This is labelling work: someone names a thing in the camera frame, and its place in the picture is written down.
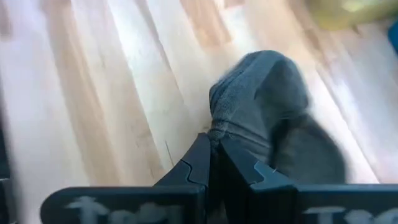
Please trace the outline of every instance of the wooden floor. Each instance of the wooden floor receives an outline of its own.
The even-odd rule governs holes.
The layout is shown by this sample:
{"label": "wooden floor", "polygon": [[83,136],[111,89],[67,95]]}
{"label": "wooden floor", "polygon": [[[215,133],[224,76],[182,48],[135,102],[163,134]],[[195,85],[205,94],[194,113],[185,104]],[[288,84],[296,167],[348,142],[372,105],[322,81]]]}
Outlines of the wooden floor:
{"label": "wooden floor", "polygon": [[1,110],[21,223],[52,192],[150,185],[210,123],[244,54],[295,60],[352,183],[398,183],[388,22],[320,30],[298,0],[0,0]]}

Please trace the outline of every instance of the yellow object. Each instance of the yellow object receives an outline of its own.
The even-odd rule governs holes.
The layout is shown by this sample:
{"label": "yellow object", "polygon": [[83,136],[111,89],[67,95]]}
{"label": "yellow object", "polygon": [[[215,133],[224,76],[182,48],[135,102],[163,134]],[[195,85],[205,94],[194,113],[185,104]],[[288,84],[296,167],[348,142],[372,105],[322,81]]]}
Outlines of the yellow object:
{"label": "yellow object", "polygon": [[340,29],[398,14],[398,0],[308,0],[320,27]]}

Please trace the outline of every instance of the black clamp jaw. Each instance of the black clamp jaw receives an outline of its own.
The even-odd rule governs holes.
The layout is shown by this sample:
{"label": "black clamp jaw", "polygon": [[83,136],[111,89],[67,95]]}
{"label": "black clamp jaw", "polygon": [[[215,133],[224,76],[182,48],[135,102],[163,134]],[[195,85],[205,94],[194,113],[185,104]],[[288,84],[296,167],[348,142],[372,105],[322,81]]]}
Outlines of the black clamp jaw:
{"label": "black clamp jaw", "polygon": [[[396,185],[299,185],[232,139],[220,142],[219,183],[228,223],[398,223]],[[43,224],[206,223],[210,142],[199,134],[153,187],[83,187],[55,192]]]}

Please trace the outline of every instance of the blue object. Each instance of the blue object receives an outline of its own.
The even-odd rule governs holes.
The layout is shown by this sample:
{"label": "blue object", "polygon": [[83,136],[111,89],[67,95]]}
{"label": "blue object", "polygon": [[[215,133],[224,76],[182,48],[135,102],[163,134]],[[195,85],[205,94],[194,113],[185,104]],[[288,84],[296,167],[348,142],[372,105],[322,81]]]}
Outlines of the blue object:
{"label": "blue object", "polygon": [[388,31],[388,38],[391,41],[392,46],[398,53],[398,21]]}

